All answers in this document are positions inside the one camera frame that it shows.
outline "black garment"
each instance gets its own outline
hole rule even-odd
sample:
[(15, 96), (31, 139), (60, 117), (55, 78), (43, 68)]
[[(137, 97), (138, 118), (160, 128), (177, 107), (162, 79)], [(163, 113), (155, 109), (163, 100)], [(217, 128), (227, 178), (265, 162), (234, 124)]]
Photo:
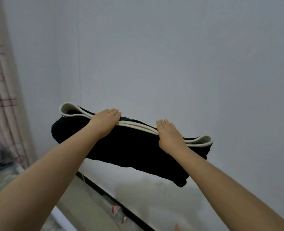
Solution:
[[(63, 104), (60, 111), (63, 116), (67, 117), (61, 117), (57, 120), (52, 125), (51, 130), (53, 138), (58, 143), (65, 141), (86, 126), (91, 116), (95, 115), (71, 103)], [(78, 116), (88, 114), (90, 114), (89, 118)], [(136, 129), (136, 127), (121, 126), (122, 121), (142, 124), (147, 128), (151, 127), (140, 121), (121, 117), (120, 125), (115, 126), (107, 136), (100, 139), (87, 155), (87, 158), (100, 160), (121, 167), (132, 167), (169, 179), (177, 186), (183, 187), (189, 175), (175, 159), (159, 147), (159, 136), (154, 133)], [(191, 141), (191, 143), (193, 143), (187, 143), (187, 145), (192, 145), (189, 146), (190, 149), (204, 159), (207, 159), (206, 155), (212, 145), (209, 136), (184, 139), (187, 142)]]

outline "beige curtain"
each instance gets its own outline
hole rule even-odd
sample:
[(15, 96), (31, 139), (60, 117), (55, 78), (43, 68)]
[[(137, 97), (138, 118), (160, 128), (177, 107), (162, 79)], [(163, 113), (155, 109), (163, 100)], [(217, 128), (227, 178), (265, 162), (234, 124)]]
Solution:
[(0, 36), (0, 128), (1, 143), (10, 151), (17, 163), (28, 167), (30, 152), (22, 128), (19, 107), (16, 100), (8, 62), (4, 54)]

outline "curtain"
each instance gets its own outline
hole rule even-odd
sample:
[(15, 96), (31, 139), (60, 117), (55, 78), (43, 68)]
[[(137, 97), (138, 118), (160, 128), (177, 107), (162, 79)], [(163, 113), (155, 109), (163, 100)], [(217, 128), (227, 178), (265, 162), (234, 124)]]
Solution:
[(16, 100), (11, 73), (6, 60), (0, 36), (0, 129), (1, 143), (15, 161), (28, 167), (30, 148), (22, 128), (19, 104)]

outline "person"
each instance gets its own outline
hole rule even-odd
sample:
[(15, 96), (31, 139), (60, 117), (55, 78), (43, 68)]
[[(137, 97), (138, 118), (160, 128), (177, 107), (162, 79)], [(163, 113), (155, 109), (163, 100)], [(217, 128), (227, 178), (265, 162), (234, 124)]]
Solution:
[[(118, 123), (121, 112), (97, 113), (0, 191), (0, 231), (40, 230), (86, 155)], [(190, 150), (168, 120), (157, 121), (159, 146), (191, 176), (230, 230), (284, 230), (284, 219), (224, 172)]]

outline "hand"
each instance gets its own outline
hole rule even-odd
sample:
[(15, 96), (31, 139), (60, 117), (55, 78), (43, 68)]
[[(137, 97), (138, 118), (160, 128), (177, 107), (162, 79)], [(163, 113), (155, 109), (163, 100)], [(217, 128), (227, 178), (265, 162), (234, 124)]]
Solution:
[(87, 124), (87, 127), (92, 128), (92, 131), (96, 132), (99, 139), (101, 139), (111, 132), (119, 122), (121, 114), (118, 109), (105, 109), (96, 113)]
[(183, 136), (172, 122), (165, 119), (164, 121), (158, 120), (156, 124), (160, 138), (159, 146), (162, 150), (174, 157), (180, 149), (187, 148)]

